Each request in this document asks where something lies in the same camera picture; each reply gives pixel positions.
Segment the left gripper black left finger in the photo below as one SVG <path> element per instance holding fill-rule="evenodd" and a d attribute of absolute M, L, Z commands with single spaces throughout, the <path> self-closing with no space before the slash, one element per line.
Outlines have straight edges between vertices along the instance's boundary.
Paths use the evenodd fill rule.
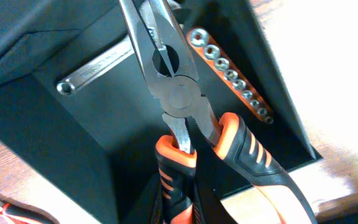
<path fill-rule="evenodd" d="M 131 223 L 161 224 L 162 212 L 162 184 L 160 175 L 154 174 L 131 210 Z"/>

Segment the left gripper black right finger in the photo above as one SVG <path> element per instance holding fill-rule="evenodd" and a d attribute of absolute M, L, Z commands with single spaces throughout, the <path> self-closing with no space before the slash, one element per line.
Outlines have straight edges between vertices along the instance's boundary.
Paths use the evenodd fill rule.
<path fill-rule="evenodd" d="M 224 208 L 215 194 L 217 185 L 217 159 L 202 134 L 190 128 L 191 143 L 198 154 L 196 168 L 196 206 L 200 211 L 201 223 L 229 224 L 235 219 Z"/>

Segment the black box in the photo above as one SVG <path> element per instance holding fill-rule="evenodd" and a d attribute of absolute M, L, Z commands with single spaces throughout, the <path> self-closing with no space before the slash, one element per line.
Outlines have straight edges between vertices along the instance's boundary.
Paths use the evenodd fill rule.
<path fill-rule="evenodd" d="M 102 223 L 131 223 L 141 192 L 159 174 L 155 145 L 171 134 L 135 53 L 73 95 L 56 90 L 129 35 L 120 2 L 0 1 L 0 140 Z M 156 34 L 151 1 L 133 2 Z M 194 27 L 213 37 L 274 122 L 257 119 L 188 44 L 215 117 L 241 116 L 284 169 L 314 159 L 250 2 L 166 2 L 185 38 Z M 215 156 L 220 201 L 253 186 Z"/>

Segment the red handled cutting pliers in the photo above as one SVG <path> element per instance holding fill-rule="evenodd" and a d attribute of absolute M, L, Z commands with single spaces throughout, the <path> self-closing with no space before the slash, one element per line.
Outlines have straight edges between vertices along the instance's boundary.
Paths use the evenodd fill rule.
<path fill-rule="evenodd" d="M 59 224 L 50 213 L 40 208 L 0 197 L 0 217 L 13 224 Z"/>

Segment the silver adjustable wrench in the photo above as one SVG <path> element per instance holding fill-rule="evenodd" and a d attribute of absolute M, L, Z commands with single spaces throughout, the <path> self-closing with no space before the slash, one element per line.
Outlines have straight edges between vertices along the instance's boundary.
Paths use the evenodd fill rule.
<path fill-rule="evenodd" d="M 60 80 L 56 90 L 61 95 L 73 95 L 133 54 L 131 39 L 126 35 L 116 45 Z"/>

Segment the orange black needle-nose pliers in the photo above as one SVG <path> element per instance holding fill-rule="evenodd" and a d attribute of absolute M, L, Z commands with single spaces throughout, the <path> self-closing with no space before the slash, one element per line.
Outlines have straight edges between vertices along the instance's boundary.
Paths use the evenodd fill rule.
<path fill-rule="evenodd" d="M 151 34 L 133 1 L 120 7 L 135 56 L 149 92 L 159 100 L 171 134 L 155 145 L 166 223 L 203 223 L 207 212 L 224 215 L 218 200 L 202 199 L 195 179 L 197 152 L 186 121 L 193 118 L 215 155 L 248 180 L 274 207 L 282 223 L 315 223 L 305 196 L 288 172 L 272 157 L 241 116 L 215 117 L 201 93 L 191 50 L 168 2 L 151 1 L 156 34 Z"/>

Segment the orange socket bit rail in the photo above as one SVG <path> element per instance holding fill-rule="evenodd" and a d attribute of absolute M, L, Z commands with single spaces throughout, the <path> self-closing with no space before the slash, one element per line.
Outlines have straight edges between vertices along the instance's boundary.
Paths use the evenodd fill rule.
<path fill-rule="evenodd" d="M 191 48 L 213 69 L 215 74 L 257 119 L 267 124 L 274 122 L 271 107 L 204 28 L 190 29 L 186 39 Z"/>

